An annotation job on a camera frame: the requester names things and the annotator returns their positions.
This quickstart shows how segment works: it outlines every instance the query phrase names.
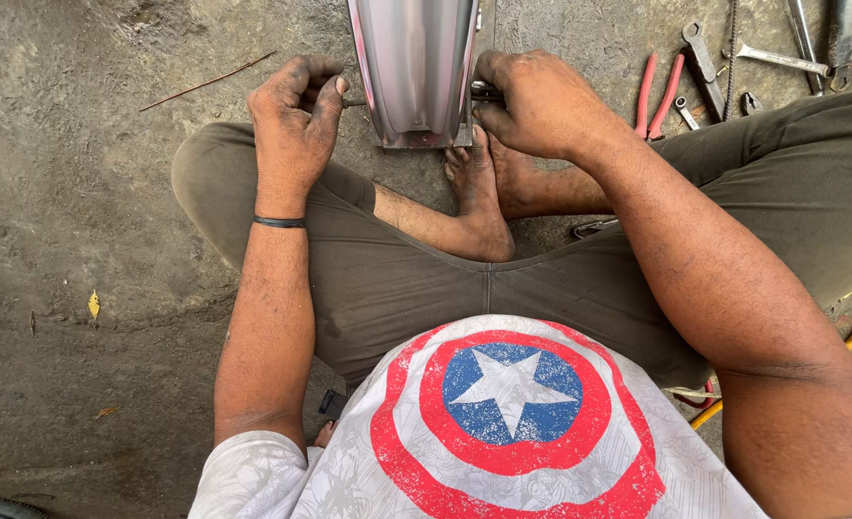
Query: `blue circle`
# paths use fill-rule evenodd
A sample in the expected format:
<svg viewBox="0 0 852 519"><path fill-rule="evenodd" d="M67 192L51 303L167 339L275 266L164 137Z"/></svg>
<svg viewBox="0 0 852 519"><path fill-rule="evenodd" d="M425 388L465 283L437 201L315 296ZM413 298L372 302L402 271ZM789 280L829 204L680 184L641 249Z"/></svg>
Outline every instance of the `blue circle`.
<svg viewBox="0 0 852 519"><path fill-rule="evenodd" d="M474 357L475 351L505 366L512 366L540 352L535 382L576 400L553 404L526 403L513 437L502 419L496 400L452 404L483 377ZM488 343L463 349L452 357L445 369L442 396L445 408L461 429L481 442L493 445L511 445L524 441L553 442L570 429L580 411L582 383L566 361L546 350L510 343Z"/></svg>

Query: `hand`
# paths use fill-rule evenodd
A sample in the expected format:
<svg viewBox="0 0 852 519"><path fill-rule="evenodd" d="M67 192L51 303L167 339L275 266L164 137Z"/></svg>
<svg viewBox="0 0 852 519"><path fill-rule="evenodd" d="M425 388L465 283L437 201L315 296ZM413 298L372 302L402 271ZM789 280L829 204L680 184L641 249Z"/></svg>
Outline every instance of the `hand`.
<svg viewBox="0 0 852 519"><path fill-rule="evenodd" d="M614 144L616 135L633 134L589 83L554 54L487 51L480 54L477 68L480 77L502 91L506 108L483 103L474 115L509 148L585 167L589 154L606 151L604 144Z"/></svg>
<svg viewBox="0 0 852 519"><path fill-rule="evenodd" d="M256 214L303 218L307 195L336 144L343 64L322 55L288 60L247 98L256 134Z"/></svg>

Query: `captain america shield print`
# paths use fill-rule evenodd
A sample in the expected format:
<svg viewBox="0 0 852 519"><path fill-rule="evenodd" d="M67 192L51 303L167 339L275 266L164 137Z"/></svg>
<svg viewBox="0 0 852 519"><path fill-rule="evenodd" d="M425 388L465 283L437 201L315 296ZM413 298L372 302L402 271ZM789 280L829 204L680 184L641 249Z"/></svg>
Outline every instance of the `captain america shield print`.
<svg viewBox="0 0 852 519"><path fill-rule="evenodd" d="M614 359L537 324L407 345L371 420L381 468L434 517L644 517L666 488Z"/></svg>

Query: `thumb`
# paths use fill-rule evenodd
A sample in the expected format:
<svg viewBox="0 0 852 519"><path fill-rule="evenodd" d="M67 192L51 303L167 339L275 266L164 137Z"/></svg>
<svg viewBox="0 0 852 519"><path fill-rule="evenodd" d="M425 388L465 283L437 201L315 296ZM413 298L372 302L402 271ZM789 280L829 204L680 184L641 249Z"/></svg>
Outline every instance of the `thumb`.
<svg viewBox="0 0 852 519"><path fill-rule="evenodd" d="M495 135L503 144L515 137L515 121L512 115L496 104L484 102L474 107L474 116L489 133Z"/></svg>
<svg viewBox="0 0 852 519"><path fill-rule="evenodd" d="M339 116L343 113L343 92L348 86L349 83L345 77L333 76L320 88L308 124L308 131L311 134L336 141Z"/></svg>

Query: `wrist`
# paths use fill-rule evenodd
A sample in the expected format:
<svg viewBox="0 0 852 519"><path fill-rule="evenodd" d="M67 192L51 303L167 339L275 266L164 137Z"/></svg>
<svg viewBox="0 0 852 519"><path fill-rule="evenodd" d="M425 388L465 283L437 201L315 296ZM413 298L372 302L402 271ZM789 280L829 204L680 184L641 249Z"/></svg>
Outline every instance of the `wrist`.
<svg viewBox="0 0 852 519"><path fill-rule="evenodd" d="M258 188L254 212L261 218L280 220L304 218L307 199L307 194L299 190Z"/></svg>
<svg viewBox="0 0 852 519"><path fill-rule="evenodd" d="M568 151L567 160L596 177L640 147L647 147L647 144L627 124L602 127L574 143Z"/></svg>

